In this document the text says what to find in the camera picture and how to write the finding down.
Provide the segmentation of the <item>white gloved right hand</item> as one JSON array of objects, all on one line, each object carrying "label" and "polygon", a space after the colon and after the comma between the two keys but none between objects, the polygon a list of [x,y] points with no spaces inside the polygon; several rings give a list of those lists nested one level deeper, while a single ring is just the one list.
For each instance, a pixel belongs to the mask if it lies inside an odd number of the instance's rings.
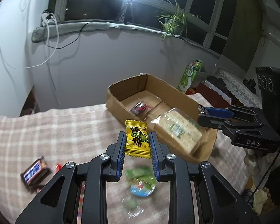
[{"label": "white gloved right hand", "polygon": [[244,157],[244,163],[246,165],[247,169],[247,176],[252,177],[254,187],[257,189],[262,189],[265,186],[265,183],[267,182],[269,175],[271,171],[275,170],[280,166],[280,153],[275,161],[275,163],[272,165],[271,169],[265,176],[264,180],[260,184],[260,181],[262,177],[264,176],[265,172],[267,169],[271,166],[273,163],[273,160],[277,156],[278,152],[274,153],[268,153],[262,157],[257,156],[256,152],[253,151],[252,149],[244,149],[246,155]]}]

